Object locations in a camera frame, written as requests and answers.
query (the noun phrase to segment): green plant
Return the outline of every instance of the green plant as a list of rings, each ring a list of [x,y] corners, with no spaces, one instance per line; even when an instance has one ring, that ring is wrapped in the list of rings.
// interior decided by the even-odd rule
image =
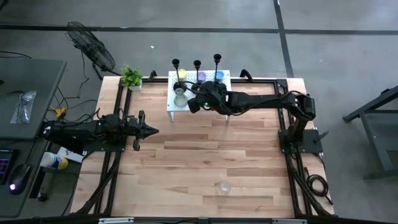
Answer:
[[[140,85],[142,70],[139,70],[138,67],[136,67],[134,68],[134,71],[132,71],[129,65],[126,65],[122,70],[123,77],[121,79],[125,87]]]

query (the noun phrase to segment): white pot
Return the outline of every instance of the white pot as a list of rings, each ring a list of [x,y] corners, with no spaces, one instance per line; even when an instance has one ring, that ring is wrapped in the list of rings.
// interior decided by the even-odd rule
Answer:
[[[142,87],[142,80],[139,82],[139,86],[129,86],[129,89],[131,91],[141,91],[141,87]]]

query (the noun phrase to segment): computer mouse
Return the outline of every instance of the computer mouse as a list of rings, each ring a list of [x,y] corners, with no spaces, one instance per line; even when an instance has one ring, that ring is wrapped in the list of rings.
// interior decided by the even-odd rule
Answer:
[[[31,170],[32,166],[28,164],[21,164],[15,167],[8,180],[11,194],[17,195],[25,190]]]

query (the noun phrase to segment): clear glass cup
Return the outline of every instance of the clear glass cup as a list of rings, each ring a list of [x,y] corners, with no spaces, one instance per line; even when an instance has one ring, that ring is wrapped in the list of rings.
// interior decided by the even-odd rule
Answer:
[[[221,180],[215,184],[216,190],[221,195],[228,195],[231,191],[231,186],[228,181]]]
[[[183,108],[188,104],[188,98],[184,95],[184,90],[181,88],[175,89],[174,105]]]

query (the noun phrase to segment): gray desk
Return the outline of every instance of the gray desk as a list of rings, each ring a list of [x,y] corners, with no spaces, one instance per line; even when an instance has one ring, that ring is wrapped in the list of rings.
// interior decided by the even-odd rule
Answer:
[[[3,149],[19,150],[13,168],[24,163],[32,165],[32,172],[23,193],[11,195],[7,184],[0,185],[0,217],[18,217],[29,195],[40,160],[48,146],[48,142],[44,139],[33,139],[51,104],[65,66],[66,62],[59,60],[0,58],[0,80],[4,80],[4,84],[0,85],[0,95],[16,90],[37,91],[29,124],[10,124],[19,94],[0,100],[0,146]],[[15,138],[16,133],[22,133],[22,138]]]
[[[37,91],[29,124],[10,124],[18,93],[0,100],[0,139],[31,140],[37,136],[43,118],[61,80],[66,62],[0,58],[0,95],[12,91]]]

